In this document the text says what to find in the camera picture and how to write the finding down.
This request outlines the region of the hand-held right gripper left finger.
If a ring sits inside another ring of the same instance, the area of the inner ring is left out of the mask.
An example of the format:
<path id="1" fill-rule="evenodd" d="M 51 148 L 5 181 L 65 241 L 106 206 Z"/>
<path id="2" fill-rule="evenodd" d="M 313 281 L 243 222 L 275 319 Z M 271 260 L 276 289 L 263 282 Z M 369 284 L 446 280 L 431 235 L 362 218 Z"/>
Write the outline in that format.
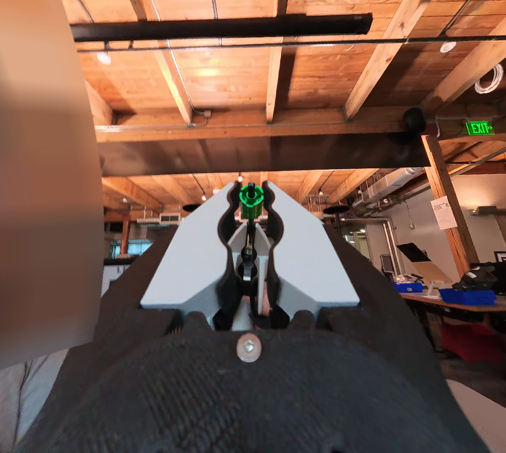
<path id="1" fill-rule="evenodd" d="M 231 328 L 242 299 L 231 247 L 241 186 L 225 185 L 180 222 L 144 293 L 143 309 L 202 313 Z"/>

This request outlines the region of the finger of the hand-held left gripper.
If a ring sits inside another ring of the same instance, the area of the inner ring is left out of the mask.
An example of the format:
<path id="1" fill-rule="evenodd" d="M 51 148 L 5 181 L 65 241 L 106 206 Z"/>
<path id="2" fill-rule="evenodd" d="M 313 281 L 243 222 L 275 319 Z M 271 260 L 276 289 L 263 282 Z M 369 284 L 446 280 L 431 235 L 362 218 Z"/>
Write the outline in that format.
<path id="1" fill-rule="evenodd" d="M 255 223 L 255 242 L 254 249 L 256 251 L 255 265 L 257 267 L 257 292 L 256 300 L 262 301 L 264 291 L 267 289 L 265 284 L 268 275 L 269 252 L 271 249 L 271 242 L 269 241 L 264 230 L 259 223 Z"/>
<path id="2" fill-rule="evenodd" d="M 233 267 L 240 292 L 240 302 L 233 316 L 231 330 L 249 329 L 249 297 L 244 295 L 242 279 L 239 277 L 238 273 L 239 265 L 242 262 L 241 251 L 245 246 L 246 235 L 247 223 L 243 223 L 236 229 L 228 242 L 232 251 Z"/>

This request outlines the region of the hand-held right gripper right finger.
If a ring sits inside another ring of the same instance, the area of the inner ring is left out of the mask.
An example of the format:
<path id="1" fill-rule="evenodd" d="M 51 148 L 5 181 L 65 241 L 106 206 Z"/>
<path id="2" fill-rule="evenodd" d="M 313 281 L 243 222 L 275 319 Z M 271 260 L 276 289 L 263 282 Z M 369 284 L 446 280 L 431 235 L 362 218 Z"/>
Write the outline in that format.
<path id="1" fill-rule="evenodd" d="M 270 181 L 262 184 L 268 213 L 266 294 L 292 320 L 298 311 L 318 317 L 323 308 L 360 303 L 324 224 Z"/>

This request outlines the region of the black and tan board stand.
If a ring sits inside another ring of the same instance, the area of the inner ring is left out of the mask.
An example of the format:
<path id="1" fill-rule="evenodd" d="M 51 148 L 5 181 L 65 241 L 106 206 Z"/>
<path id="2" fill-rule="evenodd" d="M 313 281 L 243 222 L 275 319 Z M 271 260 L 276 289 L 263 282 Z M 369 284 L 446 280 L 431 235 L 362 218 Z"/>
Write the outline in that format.
<path id="1" fill-rule="evenodd" d="M 414 243 L 399 244 L 396 245 L 396 248 L 411 262 L 416 270 L 416 275 L 421 276 L 425 283 L 438 281 L 446 285 L 452 285 L 453 280 Z"/>

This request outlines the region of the long wooden table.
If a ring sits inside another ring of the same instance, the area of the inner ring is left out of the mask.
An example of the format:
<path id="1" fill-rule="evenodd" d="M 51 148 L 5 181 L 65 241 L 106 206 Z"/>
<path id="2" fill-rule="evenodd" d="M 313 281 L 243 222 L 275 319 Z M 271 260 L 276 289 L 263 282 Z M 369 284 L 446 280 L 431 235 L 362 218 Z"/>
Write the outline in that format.
<path id="1" fill-rule="evenodd" d="M 434 350 L 442 347 L 441 326 L 446 319 L 465 324 L 481 324 L 495 334 L 505 337 L 505 296 L 498 296 L 491 305 L 449 304 L 427 293 L 401 293 Z"/>

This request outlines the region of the black equipment case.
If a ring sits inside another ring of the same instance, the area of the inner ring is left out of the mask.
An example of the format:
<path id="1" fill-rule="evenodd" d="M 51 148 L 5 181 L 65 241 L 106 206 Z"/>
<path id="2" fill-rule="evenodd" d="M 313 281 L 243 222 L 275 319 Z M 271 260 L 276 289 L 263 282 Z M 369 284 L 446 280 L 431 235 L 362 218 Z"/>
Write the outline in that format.
<path id="1" fill-rule="evenodd" d="M 452 285 L 452 288 L 462 292 L 491 290 L 498 281 L 493 274 L 494 270 L 493 266 L 471 268 L 463 274 L 459 282 Z"/>

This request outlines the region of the red bean bag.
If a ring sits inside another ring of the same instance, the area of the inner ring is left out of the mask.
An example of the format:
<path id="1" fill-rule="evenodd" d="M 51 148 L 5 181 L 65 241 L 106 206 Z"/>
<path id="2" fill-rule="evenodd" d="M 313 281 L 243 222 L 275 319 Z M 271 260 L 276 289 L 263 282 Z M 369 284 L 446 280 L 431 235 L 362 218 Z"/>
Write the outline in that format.
<path id="1" fill-rule="evenodd" d="M 477 323 L 440 326 L 441 347 L 466 362 L 505 362 L 505 335 Z"/>

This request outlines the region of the black round ceiling speaker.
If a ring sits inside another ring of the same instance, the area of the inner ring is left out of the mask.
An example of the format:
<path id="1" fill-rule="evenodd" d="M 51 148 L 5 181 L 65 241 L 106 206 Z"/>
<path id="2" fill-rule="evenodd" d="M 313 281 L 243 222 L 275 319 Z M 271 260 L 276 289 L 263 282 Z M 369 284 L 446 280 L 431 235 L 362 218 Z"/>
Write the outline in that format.
<path id="1" fill-rule="evenodd" d="M 419 106 L 407 109 L 402 118 L 404 131 L 409 135 L 423 134 L 427 129 L 427 121 L 422 108 Z"/>

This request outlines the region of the grey printed t-shirt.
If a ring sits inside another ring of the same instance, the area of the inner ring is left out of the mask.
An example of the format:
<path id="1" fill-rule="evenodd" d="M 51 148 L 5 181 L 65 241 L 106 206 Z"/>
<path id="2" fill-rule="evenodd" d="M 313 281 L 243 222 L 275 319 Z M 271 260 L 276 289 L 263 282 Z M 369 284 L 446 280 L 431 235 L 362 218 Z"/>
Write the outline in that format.
<path id="1" fill-rule="evenodd" d="M 1 369 L 1 452 L 13 452 L 51 392 L 68 349 Z"/>

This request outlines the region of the thin black ceiling pipe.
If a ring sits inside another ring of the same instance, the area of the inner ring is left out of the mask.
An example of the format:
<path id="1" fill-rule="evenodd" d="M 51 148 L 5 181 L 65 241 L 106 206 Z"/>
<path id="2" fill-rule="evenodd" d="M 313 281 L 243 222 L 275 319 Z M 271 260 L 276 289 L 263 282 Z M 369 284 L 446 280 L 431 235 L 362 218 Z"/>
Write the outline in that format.
<path id="1" fill-rule="evenodd" d="M 409 45 L 409 44 L 439 44 L 444 42 L 503 42 L 505 34 L 499 35 L 473 35 L 453 37 L 407 37 L 397 39 L 360 39 L 360 40 L 320 40 L 308 42 L 281 42 L 281 43 L 258 43 L 258 44 L 221 44 L 221 45 L 179 45 L 179 46 L 128 46 L 112 49 L 77 49 L 78 54 L 93 54 L 98 52 L 137 52 L 137 51 L 205 51 L 213 49 L 263 49 L 274 47 L 331 47 L 331 46 L 354 46 L 354 45 Z"/>

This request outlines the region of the black ceiling light bar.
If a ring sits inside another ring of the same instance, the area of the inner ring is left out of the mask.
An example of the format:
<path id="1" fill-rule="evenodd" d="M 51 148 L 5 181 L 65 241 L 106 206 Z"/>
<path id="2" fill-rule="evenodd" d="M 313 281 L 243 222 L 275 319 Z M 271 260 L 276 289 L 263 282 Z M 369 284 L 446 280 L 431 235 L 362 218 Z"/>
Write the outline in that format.
<path id="1" fill-rule="evenodd" d="M 269 18 L 135 21 L 71 24 L 73 40 L 118 42 L 180 39 L 277 38 L 366 35 L 372 13 L 349 15 L 289 14 Z"/>

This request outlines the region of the short silver air duct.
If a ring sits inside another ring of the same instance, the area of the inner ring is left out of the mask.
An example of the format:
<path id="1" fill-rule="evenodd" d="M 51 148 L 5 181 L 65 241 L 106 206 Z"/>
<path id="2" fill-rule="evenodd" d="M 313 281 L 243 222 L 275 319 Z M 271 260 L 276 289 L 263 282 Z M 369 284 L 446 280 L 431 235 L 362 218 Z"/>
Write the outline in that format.
<path id="1" fill-rule="evenodd" d="M 424 167 L 403 167 L 389 172 L 378 181 L 367 186 L 353 204 L 353 209 L 374 209 L 381 201 L 387 198 L 413 178 L 419 176 Z"/>

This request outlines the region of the white paper post notice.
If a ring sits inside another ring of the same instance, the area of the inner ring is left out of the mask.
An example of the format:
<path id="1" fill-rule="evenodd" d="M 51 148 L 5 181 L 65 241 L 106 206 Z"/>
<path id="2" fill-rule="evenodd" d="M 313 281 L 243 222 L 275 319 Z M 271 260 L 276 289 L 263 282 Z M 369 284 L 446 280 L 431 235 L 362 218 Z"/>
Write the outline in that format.
<path id="1" fill-rule="evenodd" d="M 458 227 L 458 222 L 447 196 L 431 201 L 434 216 L 440 230 L 448 230 Z"/>

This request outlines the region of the wooden support post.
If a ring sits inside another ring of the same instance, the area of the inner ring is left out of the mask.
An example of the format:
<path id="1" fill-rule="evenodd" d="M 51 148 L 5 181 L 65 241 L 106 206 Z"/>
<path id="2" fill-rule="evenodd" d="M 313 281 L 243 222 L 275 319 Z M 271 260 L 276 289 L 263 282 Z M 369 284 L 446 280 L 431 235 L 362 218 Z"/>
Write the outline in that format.
<path id="1" fill-rule="evenodd" d="M 447 196 L 458 222 L 458 227 L 443 230 L 449 243 L 450 251 L 461 278 L 471 268 L 471 263 L 478 262 L 478 254 L 460 207 L 449 172 L 447 171 L 441 147 L 435 136 L 423 135 L 421 141 L 427 153 L 429 166 L 425 168 L 427 179 L 434 199 Z"/>

